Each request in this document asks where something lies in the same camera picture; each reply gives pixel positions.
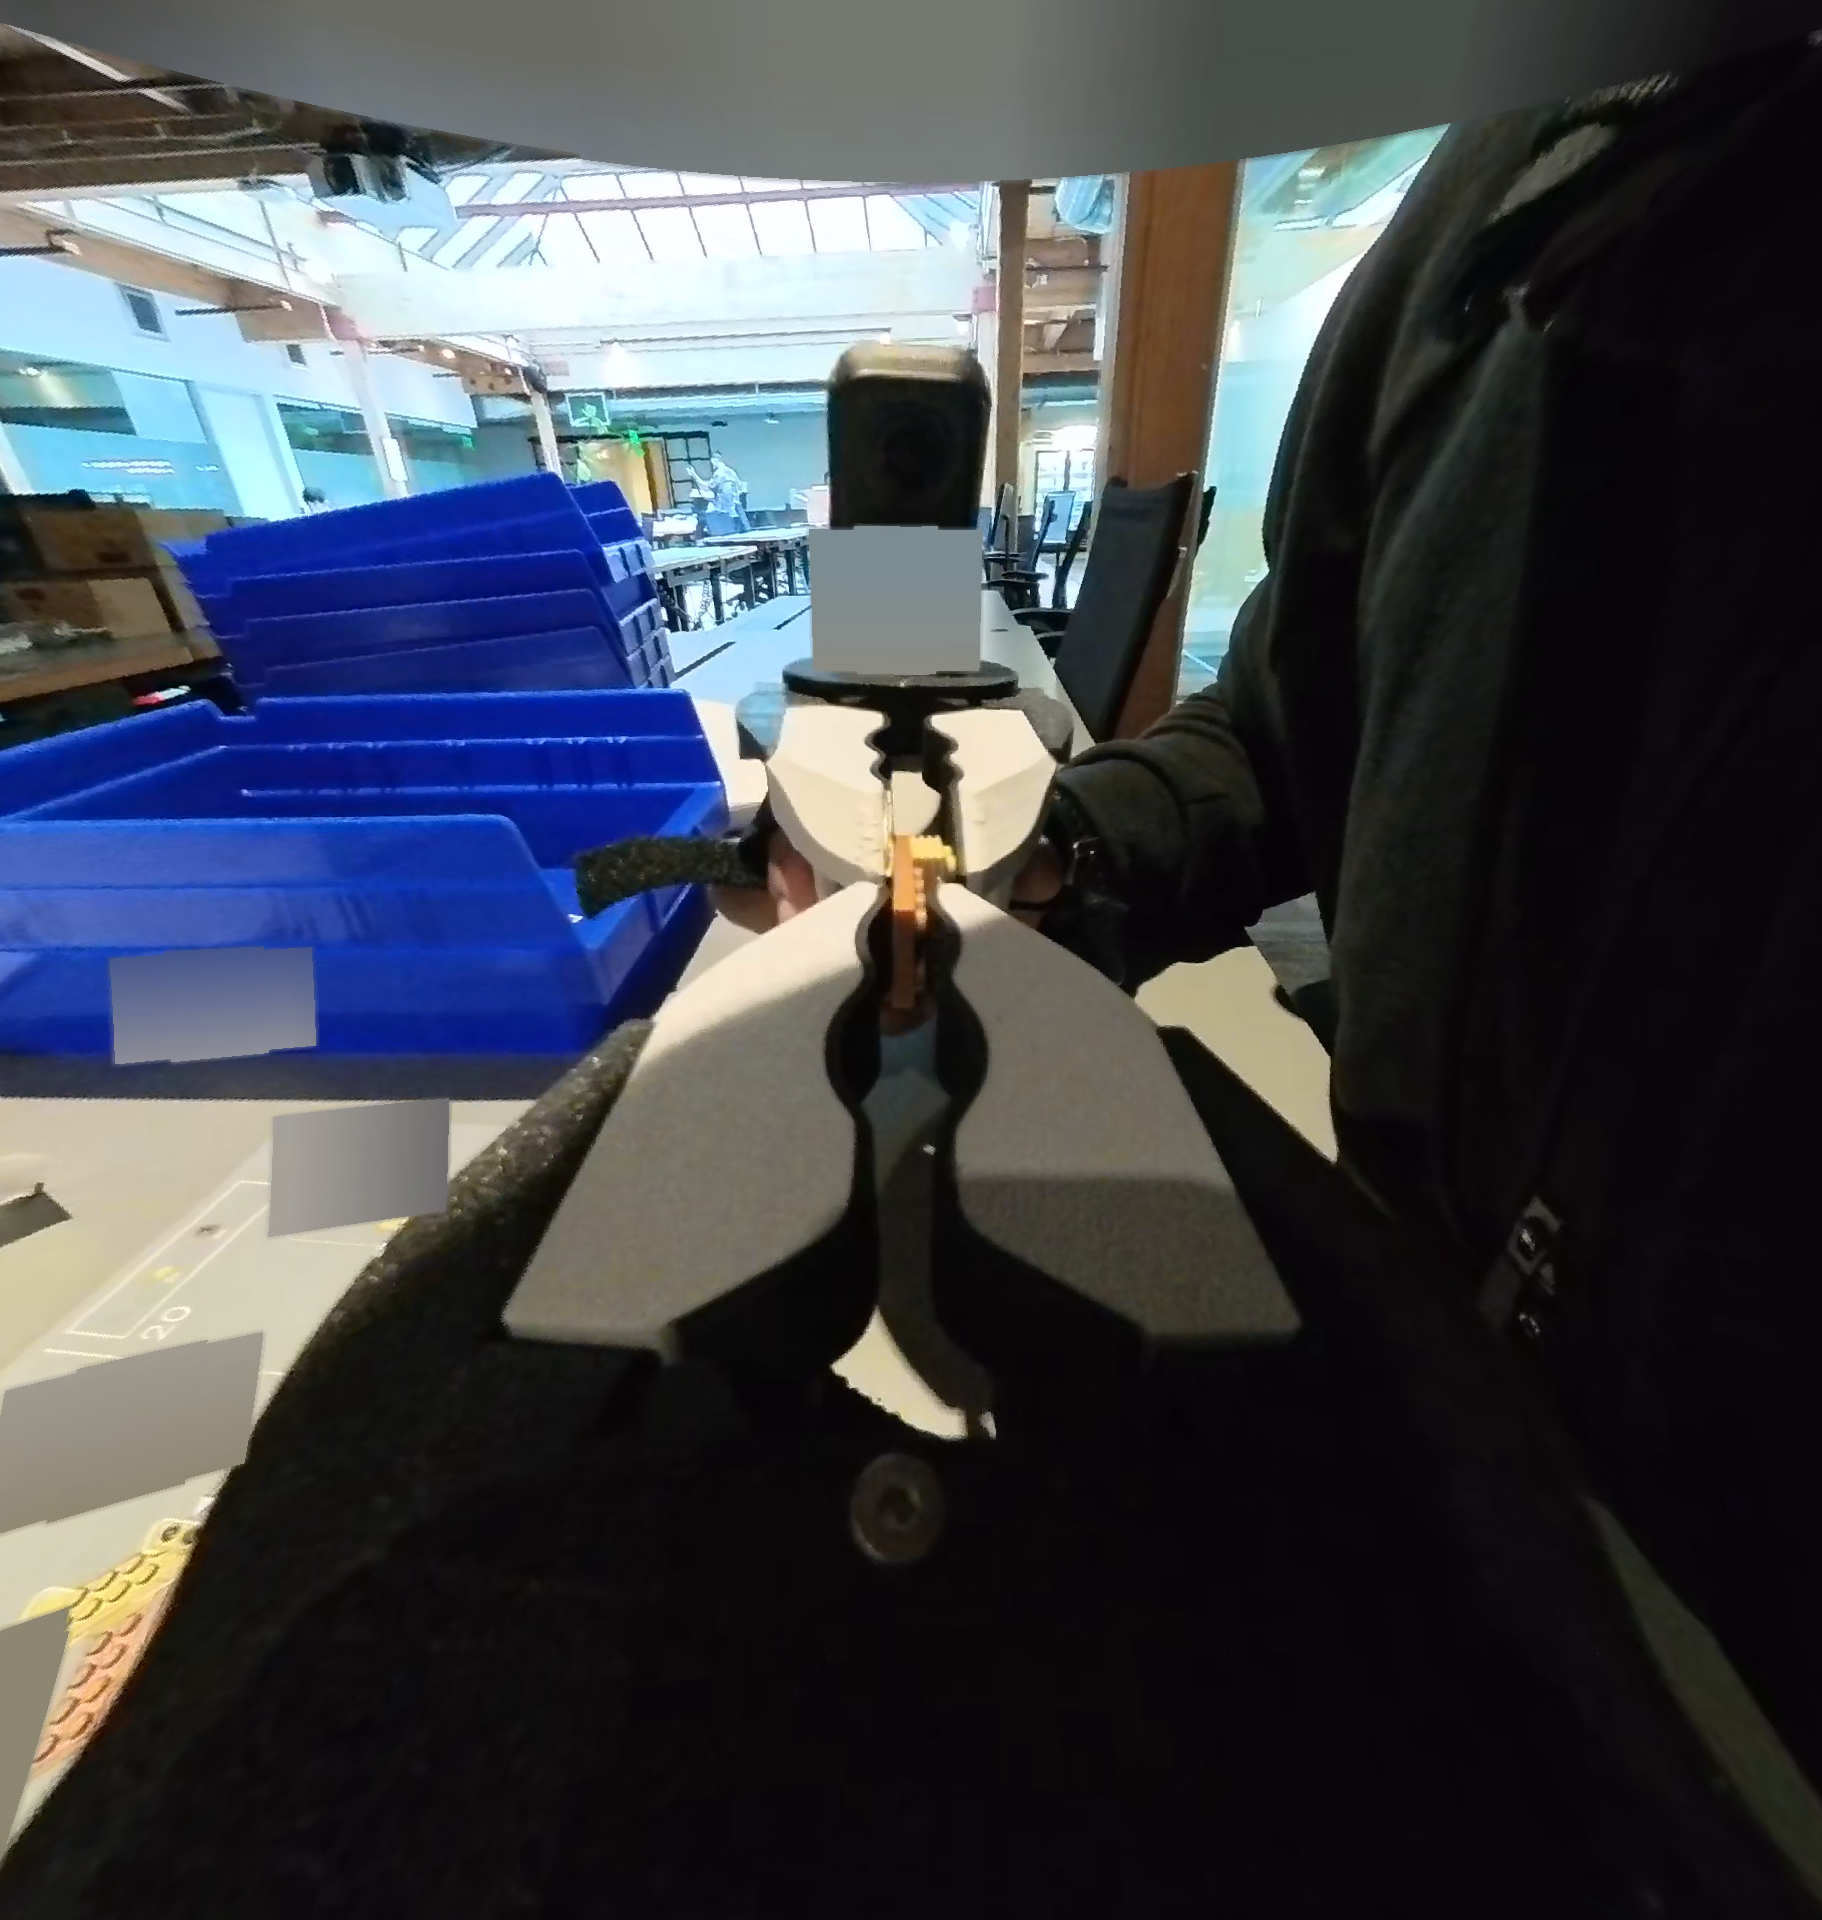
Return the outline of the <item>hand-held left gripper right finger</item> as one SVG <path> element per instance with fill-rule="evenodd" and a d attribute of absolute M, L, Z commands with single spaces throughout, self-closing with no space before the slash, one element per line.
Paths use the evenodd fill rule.
<path fill-rule="evenodd" d="M 1298 1306 L 1161 1026 L 1030 922 L 938 891 L 985 1060 L 959 1110 L 962 1224 L 1161 1347 L 1294 1338 Z"/>

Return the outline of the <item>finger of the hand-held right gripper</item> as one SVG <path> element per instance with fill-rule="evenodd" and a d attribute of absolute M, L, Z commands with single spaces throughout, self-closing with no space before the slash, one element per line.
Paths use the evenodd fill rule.
<path fill-rule="evenodd" d="M 891 872 L 885 727 L 870 703 L 787 703 L 770 754 L 770 803 L 780 839 L 830 891 L 882 884 Z"/>
<path fill-rule="evenodd" d="M 1059 755 L 1025 703 L 935 708 L 923 721 L 923 785 L 948 877 L 993 903 L 1013 903 L 1018 877 L 1040 847 Z"/>

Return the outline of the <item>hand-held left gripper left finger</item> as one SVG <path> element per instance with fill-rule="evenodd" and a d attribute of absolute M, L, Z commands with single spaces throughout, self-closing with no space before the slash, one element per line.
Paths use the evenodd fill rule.
<path fill-rule="evenodd" d="M 696 1353 L 703 1308 L 827 1244 L 860 1188 L 860 1113 L 830 1072 L 849 1003 L 870 1009 L 876 891 L 808 915 L 681 979 L 500 1325 L 528 1345 Z"/>

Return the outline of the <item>orange and yellow brick assembly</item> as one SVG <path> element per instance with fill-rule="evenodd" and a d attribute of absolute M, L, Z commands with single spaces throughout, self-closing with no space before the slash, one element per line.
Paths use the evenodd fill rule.
<path fill-rule="evenodd" d="M 946 832 L 898 832 L 891 839 L 891 945 L 885 945 L 885 1009 L 891 1021 L 915 1021 L 931 1000 L 931 920 L 938 884 L 959 872 L 959 852 Z"/>

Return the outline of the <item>person's right forearm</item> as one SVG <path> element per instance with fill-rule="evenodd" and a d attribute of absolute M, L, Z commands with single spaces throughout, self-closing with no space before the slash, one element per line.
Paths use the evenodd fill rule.
<path fill-rule="evenodd" d="M 1336 994 L 1332 891 L 1354 780 L 1349 688 L 1236 645 L 1142 740 L 1059 766 L 1018 915 L 1134 990 L 1256 945 L 1285 994 Z"/>

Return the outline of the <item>person's right hand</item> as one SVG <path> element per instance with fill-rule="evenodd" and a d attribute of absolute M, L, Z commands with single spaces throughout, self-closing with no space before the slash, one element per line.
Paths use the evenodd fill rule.
<path fill-rule="evenodd" d="M 1067 883 L 1067 860 L 1047 839 L 1033 839 L 1030 860 L 1018 872 L 1008 912 L 1022 922 L 1040 922 Z M 811 860 L 787 844 L 780 827 L 765 832 L 765 877 L 755 884 L 710 884 L 710 912 L 747 934 L 811 912 L 821 901 Z"/>

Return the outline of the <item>black office chair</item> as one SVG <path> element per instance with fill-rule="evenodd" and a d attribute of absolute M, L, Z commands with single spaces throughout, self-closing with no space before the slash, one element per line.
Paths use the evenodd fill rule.
<path fill-rule="evenodd" d="M 1059 690 L 1096 745 L 1118 740 L 1145 645 L 1175 591 L 1191 495 L 1195 473 L 1180 473 L 1163 484 L 1107 483 L 1076 598 L 1063 619 L 1033 627 Z"/>

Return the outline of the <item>blue plastic bin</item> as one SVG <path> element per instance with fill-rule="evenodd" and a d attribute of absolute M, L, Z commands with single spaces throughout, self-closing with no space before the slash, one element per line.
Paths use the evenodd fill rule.
<path fill-rule="evenodd" d="M 653 1014 L 693 883 L 588 912 L 579 852 L 710 839 L 685 690 L 207 701 L 0 754 L 0 1051 L 111 1060 L 111 962 L 301 950 L 326 1056 L 570 1056 Z"/>

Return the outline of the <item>stack of blue bins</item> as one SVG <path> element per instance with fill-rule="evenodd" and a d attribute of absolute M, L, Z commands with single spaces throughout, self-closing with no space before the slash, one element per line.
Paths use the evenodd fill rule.
<path fill-rule="evenodd" d="M 648 536 L 616 483 L 528 473 L 170 558 L 244 701 L 369 690 L 667 690 Z"/>

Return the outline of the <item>person's black jacket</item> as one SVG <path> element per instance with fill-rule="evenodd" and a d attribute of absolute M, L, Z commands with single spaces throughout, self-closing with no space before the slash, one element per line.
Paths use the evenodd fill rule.
<path fill-rule="evenodd" d="M 1822 1795 L 1822 28 L 1460 123 L 1269 536 L 1342 1143 Z"/>

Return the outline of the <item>brown storage carton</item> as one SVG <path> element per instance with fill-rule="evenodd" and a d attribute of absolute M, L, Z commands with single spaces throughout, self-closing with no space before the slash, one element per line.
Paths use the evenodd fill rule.
<path fill-rule="evenodd" d="M 225 513 L 103 503 L 82 492 L 0 495 L 0 605 L 113 636 L 190 635 L 202 605 L 177 546 Z"/>

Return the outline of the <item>wooden post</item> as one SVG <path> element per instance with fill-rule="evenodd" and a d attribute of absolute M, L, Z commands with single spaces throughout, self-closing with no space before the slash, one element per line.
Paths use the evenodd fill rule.
<path fill-rule="evenodd" d="M 1096 380 L 1101 484 L 1163 484 L 1205 462 L 1241 186 L 1236 155 L 1120 174 Z"/>

